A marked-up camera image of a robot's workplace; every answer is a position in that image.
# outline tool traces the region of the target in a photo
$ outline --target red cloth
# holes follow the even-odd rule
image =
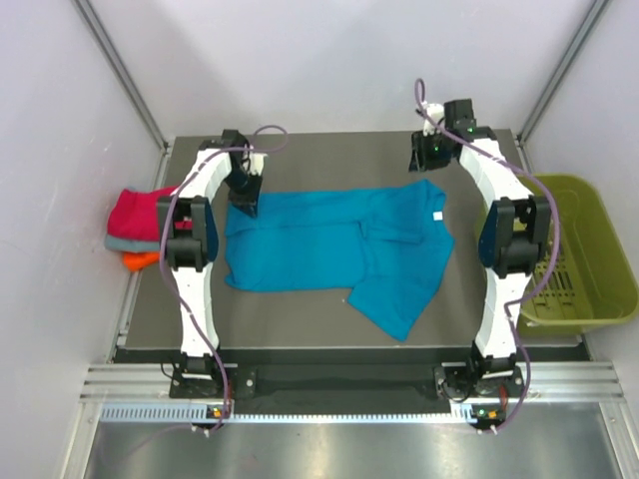
[[[159,197],[169,196],[175,188],[166,187],[150,193],[122,190],[109,215],[107,233],[125,240],[159,241],[156,202]]]

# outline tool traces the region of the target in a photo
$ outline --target black metal bracket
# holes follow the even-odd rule
[[[513,352],[508,357],[482,356],[475,341],[470,346],[470,355],[466,358],[466,378],[478,384],[484,377],[495,374],[511,373],[515,370],[517,358]]]
[[[433,375],[440,399],[471,404],[473,419],[470,425],[487,430],[497,427],[506,419],[506,410],[500,403],[500,389],[506,397],[519,398],[523,394],[523,377],[519,367],[514,366],[511,374],[476,380],[468,370],[468,365],[455,364],[435,367]],[[476,398],[494,399],[485,404],[472,404]]]
[[[515,220],[525,230],[515,228]],[[495,200],[479,237],[479,259],[500,278],[510,273],[531,274],[546,254],[550,204],[544,197]]]
[[[158,199],[160,238],[172,197]],[[167,236],[167,261],[173,269],[194,267],[202,271],[218,256],[220,242],[209,201],[204,197],[178,198]]]
[[[496,140],[488,127],[477,127],[470,99],[444,103],[444,128],[461,139],[472,142],[481,138]],[[411,156],[408,170],[427,172],[447,167],[452,159],[458,159],[461,145],[441,132],[425,136],[422,130],[410,135]]]
[[[169,397],[174,399],[206,399],[220,397],[224,385],[218,363],[208,354],[203,357],[181,356],[173,364]]]
[[[229,152],[231,172],[225,179],[229,185],[229,202],[241,212],[255,218],[258,215],[258,200],[262,189],[262,176],[250,175],[247,164],[251,158],[249,140],[238,130],[224,130],[219,140],[204,141],[200,150],[209,148],[244,148],[243,151]]]

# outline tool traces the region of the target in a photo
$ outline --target metal frame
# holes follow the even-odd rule
[[[548,109],[550,102],[552,102],[557,90],[566,79],[566,75],[570,71],[570,68],[574,65],[577,56],[582,51],[587,40],[590,38],[592,31],[597,25],[597,22],[601,19],[609,4],[610,0],[594,0],[592,2],[586,16],[581,21],[577,32],[570,40],[568,47],[564,51],[559,63],[552,72],[550,79],[543,88],[541,95],[535,102],[535,106],[526,118],[521,132],[517,135],[517,140],[520,144],[525,145],[532,135],[532,132],[539,124],[541,117]]]
[[[116,47],[113,45],[113,42],[111,41],[109,34],[105,30],[104,25],[102,25],[100,17],[93,8],[93,5],[91,5],[91,2],[89,0],[71,1],[76,6],[78,12],[80,13],[80,16],[89,27],[93,38],[98,43],[98,46],[100,47],[100,50],[102,50],[102,53],[104,53],[107,62],[109,62],[109,65],[111,66],[114,75],[120,82],[120,85],[122,85],[122,88],[129,98],[131,105],[136,110],[136,112],[138,112],[138,115],[140,115],[140,119],[147,128],[149,135],[151,135],[151,138],[153,138],[154,142],[156,142],[161,150],[166,150],[169,146],[169,143],[162,134],[158,123],[153,118],[149,107],[147,107],[147,104],[142,98],[138,87],[136,87],[133,78],[131,78],[131,74],[127,70],[127,67],[124,65],[124,62],[122,61],[118,50],[116,50]]]

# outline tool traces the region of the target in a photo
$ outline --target green basket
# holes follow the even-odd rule
[[[517,329],[524,335],[573,335],[633,319],[639,311],[637,282],[597,191],[571,175],[535,177],[557,202],[561,240],[552,277],[522,305]],[[529,180],[520,180],[541,195]],[[546,272],[551,239],[552,231],[548,254],[526,292]]]

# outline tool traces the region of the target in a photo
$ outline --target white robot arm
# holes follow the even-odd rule
[[[468,147],[462,147],[459,156],[459,164],[470,173],[481,191],[487,211],[495,200],[508,198],[512,201],[526,201],[532,197],[532,192],[524,187],[510,170],[500,165],[499,160],[495,160],[502,158],[499,144],[495,140],[480,139],[472,143],[493,155],[493,158],[487,158]],[[520,305],[516,304],[510,308],[512,317],[509,319],[504,304],[523,296],[531,274],[516,272],[501,278],[491,267],[487,267],[485,272],[486,300],[475,344],[483,357],[509,357],[516,352],[516,347],[508,320],[513,321],[516,326]],[[512,371],[506,370],[486,374],[492,374],[494,377],[511,373]]]
[[[477,128],[470,100],[428,104],[426,114],[440,128],[464,140],[465,145],[426,119],[423,129],[412,134],[409,169],[434,170],[458,159],[472,176],[488,211],[477,250],[485,267],[486,299],[463,374],[471,386],[468,390],[475,390],[481,381],[498,383],[511,378],[516,370],[516,345],[509,321],[516,326],[520,310],[516,301],[524,295],[535,265],[545,255],[550,206],[546,198],[534,196],[504,165],[493,132]],[[505,311],[506,304],[512,304],[511,317]]]
[[[167,260],[173,269],[178,292],[193,311],[201,331],[217,349],[220,339],[213,321],[211,272],[218,253],[218,236],[211,202],[223,182],[230,187],[229,201],[247,215],[257,214],[258,197],[266,155],[255,152],[220,153],[226,147],[247,147],[237,131],[224,131],[219,142],[204,142],[187,174],[196,176],[180,192],[173,226],[167,239]],[[170,199],[158,202],[160,226],[166,221]],[[210,355],[189,313],[181,306],[182,347],[189,358]]]

